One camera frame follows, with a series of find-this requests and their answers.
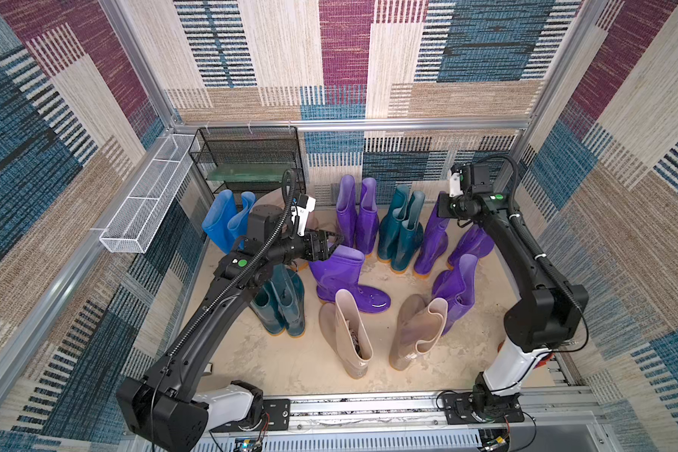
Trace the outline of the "purple short rain boot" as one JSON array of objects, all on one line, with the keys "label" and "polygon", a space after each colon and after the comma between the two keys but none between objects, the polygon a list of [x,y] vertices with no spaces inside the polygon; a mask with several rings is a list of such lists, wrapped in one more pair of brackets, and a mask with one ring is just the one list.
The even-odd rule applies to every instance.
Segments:
[{"label": "purple short rain boot", "polygon": [[359,283],[365,255],[354,248],[339,245],[326,261],[310,262],[316,280],[316,295],[326,302],[334,302],[340,289],[354,297],[358,309],[367,314],[380,314],[391,306],[390,296],[373,286]]}]

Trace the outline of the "large teal rain boot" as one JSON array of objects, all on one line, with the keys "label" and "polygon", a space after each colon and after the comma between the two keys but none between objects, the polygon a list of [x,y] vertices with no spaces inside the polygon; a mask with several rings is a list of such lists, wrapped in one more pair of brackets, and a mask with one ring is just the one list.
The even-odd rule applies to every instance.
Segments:
[{"label": "large teal rain boot", "polygon": [[298,338],[305,333],[305,289],[301,277],[286,265],[276,265],[269,280],[269,293],[275,301],[276,315],[288,335]]}]

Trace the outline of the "slim teal rain boot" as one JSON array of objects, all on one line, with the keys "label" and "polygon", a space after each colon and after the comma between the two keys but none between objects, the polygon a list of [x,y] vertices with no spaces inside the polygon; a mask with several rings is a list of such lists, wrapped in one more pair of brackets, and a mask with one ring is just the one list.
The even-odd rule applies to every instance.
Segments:
[{"label": "slim teal rain boot", "polygon": [[276,298],[270,288],[262,287],[250,302],[250,308],[269,334],[279,335],[286,329]]}]

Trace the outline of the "beige short rain boot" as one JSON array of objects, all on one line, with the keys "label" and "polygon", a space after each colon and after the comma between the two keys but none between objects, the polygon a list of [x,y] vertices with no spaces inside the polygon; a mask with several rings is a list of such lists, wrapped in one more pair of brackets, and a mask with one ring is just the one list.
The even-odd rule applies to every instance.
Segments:
[{"label": "beige short rain boot", "polygon": [[374,350],[352,293],[340,289],[334,303],[320,308],[319,327],[345,371],[356,380],[363,378]]}]

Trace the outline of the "blue rain boot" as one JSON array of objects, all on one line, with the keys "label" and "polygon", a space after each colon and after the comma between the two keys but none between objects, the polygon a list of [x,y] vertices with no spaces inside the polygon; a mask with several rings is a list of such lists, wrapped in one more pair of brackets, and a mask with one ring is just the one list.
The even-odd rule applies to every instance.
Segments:
[{"label": "blue rain boot", "polygon": [[241,193],[242,209],[234,214],[227,223],[227,233],[229,234],[230,245],[246,235],[248,229],[248,219],[256,203],[256,195],[253,192],[245,191]]},{"label": "blue rain boot", "polygon": [[231,252],[234,237],[229,231],[230,220],[237,215],[232,190],[222,190],[214,199],[202,223],[203,231],[225,254]]}]

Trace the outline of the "beige tall rain boot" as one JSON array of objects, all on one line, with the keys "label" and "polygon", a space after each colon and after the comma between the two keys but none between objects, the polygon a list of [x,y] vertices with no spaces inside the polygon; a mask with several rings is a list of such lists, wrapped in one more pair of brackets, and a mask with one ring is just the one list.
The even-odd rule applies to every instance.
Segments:
[{"label": "beige tall rain boot", "polygon": [[286,204],[284,203],[283,190],[281,188],[277,188],[262,196],[256,201],[254,206],[258,207],[260,205],[273,205],[279,207],[280,209],[284,209]]}]

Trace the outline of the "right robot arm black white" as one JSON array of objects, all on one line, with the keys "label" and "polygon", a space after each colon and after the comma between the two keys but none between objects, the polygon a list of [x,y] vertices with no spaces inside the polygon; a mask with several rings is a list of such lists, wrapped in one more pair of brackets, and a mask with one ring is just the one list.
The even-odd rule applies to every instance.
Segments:
[{"label": "right robot arm black white", "polygon": [[451,303],[448,323],[465,314],[475,298],[480,258],[496,250],[514,282],[518,301],[504,315],[506,338],[493,363],[467,393],[444,391],[439,399],[450,425],[521,422],[523,382],[584,326],[589,294],[571,284],[530,233],[515,201],[515,188],[496,191],[482,158],[456,164],[449,190],[438,197],[437,220],[457,220],[468,230],[450,254],[450,268],[433,284],[433,294]]}]

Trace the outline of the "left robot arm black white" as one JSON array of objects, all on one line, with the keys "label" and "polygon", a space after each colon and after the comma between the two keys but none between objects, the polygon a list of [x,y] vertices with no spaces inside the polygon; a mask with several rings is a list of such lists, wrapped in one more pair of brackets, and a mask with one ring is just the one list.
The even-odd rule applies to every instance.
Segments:
[{"label": "left robot arm black white", "polygon": [[128,429],[152,448],[190,451],[203,435],[227,423],[262,429],[263,392],[234,380],[216,395],[199,397],[203,372],[227,331],[269,281],[276,265],[296,259],[326,261],[340,244],[336,233],[305,226],[311,211],[293,169],[282,176],[284,207],[260,205],[220,260],[205,297],[168,350],[139,379],[126,378],[116,398]]}]

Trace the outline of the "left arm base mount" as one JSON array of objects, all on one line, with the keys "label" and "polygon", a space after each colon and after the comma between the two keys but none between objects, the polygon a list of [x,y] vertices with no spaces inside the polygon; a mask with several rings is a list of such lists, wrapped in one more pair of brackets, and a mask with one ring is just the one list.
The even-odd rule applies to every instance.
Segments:
[{"label": "left arm base mount", "polygon": [[207,432],[287,431],[289,428],[291,400],[266,399],[260,388],[242,380],[233,380],[223,389],[203,394],[203,401],[208,404]]}]

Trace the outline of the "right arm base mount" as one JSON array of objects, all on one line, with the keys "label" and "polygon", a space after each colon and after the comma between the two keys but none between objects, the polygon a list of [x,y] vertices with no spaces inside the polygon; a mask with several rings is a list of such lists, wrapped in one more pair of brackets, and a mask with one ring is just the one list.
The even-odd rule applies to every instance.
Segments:
[{"label": "right arm base mount", "polygon": [[513,424],[525,421],[519,397],[518,382],[493,389],[480,373],[471,391],[444,390],[437,395],[435,403],[449,425]]}]

